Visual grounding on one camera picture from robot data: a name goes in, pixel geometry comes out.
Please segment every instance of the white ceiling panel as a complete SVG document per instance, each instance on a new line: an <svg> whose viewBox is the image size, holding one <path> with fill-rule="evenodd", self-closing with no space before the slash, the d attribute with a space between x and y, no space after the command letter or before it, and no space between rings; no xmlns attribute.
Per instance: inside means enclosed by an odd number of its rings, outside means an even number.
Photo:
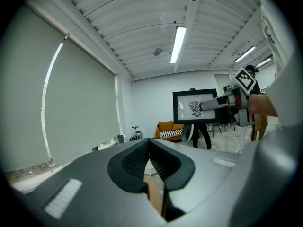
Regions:
<svg viewBox="0 0 303 227"><path fill-rule="evenodd" d="M114 51L133 79L174 73L170 57L188 0L70 0ZM257 63L269 52L259 0L199 0L177 71L233 69ZM234 60L257 49L241 64ZM160 55L153 52L159 49Z"/></svg>

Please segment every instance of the picture frame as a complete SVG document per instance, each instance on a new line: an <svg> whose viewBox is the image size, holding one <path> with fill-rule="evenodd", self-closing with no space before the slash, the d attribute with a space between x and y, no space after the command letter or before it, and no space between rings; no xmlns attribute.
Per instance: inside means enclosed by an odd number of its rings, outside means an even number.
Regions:
<svg viewBox="0 0 303 227"><path fill-rule="evenodd" d="M216 89L173 92L174 124L219 123L219 110L201 111L200 103L218 96Z"/></svg>

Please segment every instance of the cap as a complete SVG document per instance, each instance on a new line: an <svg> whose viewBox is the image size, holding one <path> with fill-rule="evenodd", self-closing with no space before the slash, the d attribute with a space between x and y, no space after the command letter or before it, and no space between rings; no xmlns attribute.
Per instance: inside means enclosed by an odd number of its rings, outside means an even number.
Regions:
<svg viewBox="0 0 303 227"><path fill-rule="evenodd" d="M258 73L259 70L256 70L256 68L252 65L248 65L245 67L245 70L248 72L248 73Z"/></svg>

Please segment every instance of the ceiling light fixture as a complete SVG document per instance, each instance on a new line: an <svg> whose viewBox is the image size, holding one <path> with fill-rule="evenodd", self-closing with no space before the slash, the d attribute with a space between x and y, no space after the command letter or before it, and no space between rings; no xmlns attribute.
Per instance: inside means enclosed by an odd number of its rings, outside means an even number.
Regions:
<svg viewBox="0 0 303 227"><path fill-rule="evenodd" d="M238 63L241 61L245 56L247 56L249 53L251 53L256 47L251 47L248 51L246 51L242 56L240 56L238 59L235 60L235 63Z"/></svg>
<svg viewBox="0 0 303 227"><path fill-rule="evenodd" d="M185 32L186 32L186 28L184 26L177 27L174 47L173 47L171 59L170 59L171 64L177 62L177 59L178 59L178 56L179 56L179 53L180 53L180 50L181 50L181 47L183 44Z"/></svg>
<svg viewBox="0 0 303 227"><path fill-rule="evenodd" d="M265 63L271 61L271 58L268 58L267 60L261 62L259 65L257 65L257 67L264 65Z"/></svg>

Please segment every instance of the black pants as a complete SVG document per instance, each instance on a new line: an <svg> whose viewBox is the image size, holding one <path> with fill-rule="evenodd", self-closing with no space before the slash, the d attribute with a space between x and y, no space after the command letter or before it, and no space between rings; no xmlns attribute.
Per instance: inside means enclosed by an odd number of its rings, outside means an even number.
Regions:
<svg viewBox="0 0 303 227"><path fill-rule="evenodd" d="M209 137L209 134L207 131L206 124L195 124L194 132L193 132L194 147L198 148L199 130L202 132L202 134L204 136L207 148L210 149L212 147L212 142L210 141L210 137Z"/></svg>

